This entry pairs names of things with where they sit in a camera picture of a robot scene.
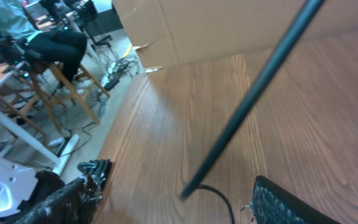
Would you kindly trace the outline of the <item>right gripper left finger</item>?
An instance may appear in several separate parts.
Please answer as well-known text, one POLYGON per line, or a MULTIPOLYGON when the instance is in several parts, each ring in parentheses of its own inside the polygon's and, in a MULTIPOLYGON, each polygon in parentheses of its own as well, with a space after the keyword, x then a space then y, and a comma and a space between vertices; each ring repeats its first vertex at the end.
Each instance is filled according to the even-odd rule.
POLYGON ((6 220, 13 224, 69 224, 92 222, 102 199, 104 179, 81 175, 43 201, 6 220))

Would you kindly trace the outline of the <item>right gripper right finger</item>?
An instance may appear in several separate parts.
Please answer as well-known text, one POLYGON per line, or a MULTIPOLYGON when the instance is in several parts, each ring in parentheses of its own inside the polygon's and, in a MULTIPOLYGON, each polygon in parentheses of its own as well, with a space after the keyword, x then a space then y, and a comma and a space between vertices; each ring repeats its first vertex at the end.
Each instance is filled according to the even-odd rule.
POLYGON ((339 224, 262 175, 255 178, 252 198, 245 208, 251 210, 257 223, 339 224))

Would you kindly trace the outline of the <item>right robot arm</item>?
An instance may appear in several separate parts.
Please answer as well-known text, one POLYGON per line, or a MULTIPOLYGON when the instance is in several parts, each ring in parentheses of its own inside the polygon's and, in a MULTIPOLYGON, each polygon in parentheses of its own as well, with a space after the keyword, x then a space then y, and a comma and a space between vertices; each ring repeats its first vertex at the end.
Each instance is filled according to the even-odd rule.
MULTIPOLYGON (((91 223, 111 167, 107 159, 81 162, 81 175, 65 184, 56 173, 0 156, 0 223, 91 223)), ((256 223, 335 222, 262 175, 245 208, 256 223)))

